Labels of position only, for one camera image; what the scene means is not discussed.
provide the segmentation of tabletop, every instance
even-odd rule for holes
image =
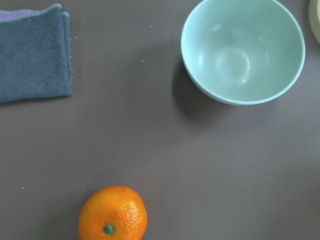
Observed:
[[[0,105],[0,238],[76,240],[95,191],[124,185],[144,240],[320,239],[320,46],[308,0],[279,0],[306,58],[279,98],[232,106],[184,68],[183,24],[200,0],[61,0],[73,94]],[[2,0],[41,10],[53,0]]]

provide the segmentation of bowl rim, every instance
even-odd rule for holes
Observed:
[[[201,8],[202,5],[204,5],[206,2],[210,2],[210,1],[214,1],[214,0],[203,0],[201,1],[198,5],[196,5],[193,10],[190,12],[190,14],[188,15],[186,21],[184,22],[183,28],[182,28],[182,32],[181,32],[181,41],[180,41],[180,47],[181,47],[181,55],[182,55],[182,61],[183,64],[185,65],[185,69],[187,71],[187,73],[189,74],[191,80],[193,81],[193,83],[206,95],[208,95],[209,97],[220,101],[222,103],[226,103],[226,104],[231,104],[231,105],[255,105],[255,104],[262,104],[265,102],[269,102],[273,99],[278,98],[279,96],[281,96],[282,94],[284,94],[286,91],[288,91],[293,84],[297,81],[298,77],[300,76],[303,67],[304,67],[304,63],[305,63],[305,58],[306,58],[306,43],[305,43],[305,39],[304,39],[304,35],[303,32],[300,28],[300,25],[298,24],[297,20],[295,19],[295,17],[292,15],[292,13],[285,7],[283,6],[280,2],[278,2],[277,0],[270,0],[271,2],[273,2],[274,4],[278,5],[282,10],[284,10],[284,12],[291,18],[291,20],[293,21],[295,28],[298,31],[298,37],[300,40],[300,44],[301,44],[301,49],[302,49],[302,54],[301,54],[301,59],[300,59],[300,64],[299,64],[299,68],[296,71],[296,74],[294,75],[294,77],[292,78],[292,80],[290,81],[290,83],[281,91],[279,91],[278,93],[267,97],[267,98],[263,98],[260,100],[253,100],[253,101],[239,101],[239,100],[234,100],[234,99],[230,99],[230,98],[226,98],[223,97],[219,94],[216,94],[215,92],[209,90],[207,87],[205,87],[193,74],[192,72],[189,71],[188,68],[188,63],[185,59],[185,54],[184,54],[184,44],[183,44],[183,39],[186,35],[186,28],[188,23],[191,21],[193,15],[195,14],[195,12]]]

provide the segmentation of gray surface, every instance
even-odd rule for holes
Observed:
[[[82,205],[109,185],[142,196],[144,240],[320,239],[320,46],[308,1],[280,0],[305,37],[300,78],[245,107],[208,98],[182,65],[181,29],[199,2],[60,1],[73,96],[0,105],[0,239],[79,239]]]

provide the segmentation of tangerine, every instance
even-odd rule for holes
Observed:
[[[81,240],[141,240],[146,228],[144,203],[126,186],[109,186],[94,193],[78,222]]]

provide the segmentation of empty bowl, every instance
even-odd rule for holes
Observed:
[[[232,105],[279,97],[305,61],[301,29],[276,0],[203,0],[185,21],[181,51],[195,85]]]

